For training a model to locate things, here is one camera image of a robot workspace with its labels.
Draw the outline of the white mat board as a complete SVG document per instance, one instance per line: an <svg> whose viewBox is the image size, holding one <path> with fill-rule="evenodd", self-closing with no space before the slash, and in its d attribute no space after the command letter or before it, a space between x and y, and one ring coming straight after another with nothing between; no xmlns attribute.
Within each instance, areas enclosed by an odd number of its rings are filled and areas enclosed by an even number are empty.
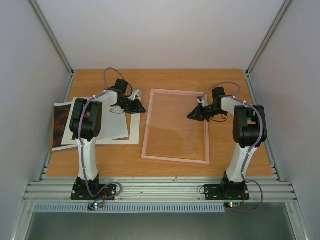
<svg viewBox="0 0 320 240"><path fill-rule="evenodd" d="M108 105L107 100L102 102L102 127L97 145L138 145L140 137L140 114L116 113Z"/></svg>

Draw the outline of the red forest photo print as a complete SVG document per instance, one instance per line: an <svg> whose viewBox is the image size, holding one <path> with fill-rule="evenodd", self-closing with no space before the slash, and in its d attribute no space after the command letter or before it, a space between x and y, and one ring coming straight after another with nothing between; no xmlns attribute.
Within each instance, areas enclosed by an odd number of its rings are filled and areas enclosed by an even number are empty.
<svg viewBox="0 0 320 240"><path fill-rule="evenodd" d="M55 103L53 121L51 126L52 146L51 151L61 151L76 148L77 143L69 130L70 110L74 102ZM129 136L126 115L112 112L112 107L102 108L102 127L96 138L97 145L111 145L114 140Z"/></svg>

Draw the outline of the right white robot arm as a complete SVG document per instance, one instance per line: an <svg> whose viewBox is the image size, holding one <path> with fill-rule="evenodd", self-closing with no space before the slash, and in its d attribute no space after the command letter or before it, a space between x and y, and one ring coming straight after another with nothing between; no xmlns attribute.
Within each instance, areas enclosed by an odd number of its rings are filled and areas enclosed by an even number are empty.
<svg viewBox="0 0 320 240"><path fill-rule="evenodd" d="M226 95L223 87L212 89L211 105L204 100L205 94L197 97L197 107L187 116L190 120L209 122L217 115L233 115L232 136L235 150L228 169L220 184L207 186L205 193L209 198L223 200L247 197L247 170L251 159L261 143L267 139L265 109L262 105L252 105L235 95Z"/></svg>

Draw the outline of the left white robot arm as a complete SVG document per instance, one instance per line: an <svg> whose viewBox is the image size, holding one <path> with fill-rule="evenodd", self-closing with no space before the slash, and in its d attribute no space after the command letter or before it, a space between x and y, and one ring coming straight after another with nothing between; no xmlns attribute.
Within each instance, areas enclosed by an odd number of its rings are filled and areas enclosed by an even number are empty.
<svg viewBox="0 0 320 240"><path fill-rule="evenodd" d="M141 90L132 90L124 79L105 88L91 98L76 98L70 112L69 130L75 139L79 154L79 172L75 192L83 192L89 199L96 199L103 187L99 182L96 164L97 140L117 140L129 135L126 114L142 114Z"/></svg>

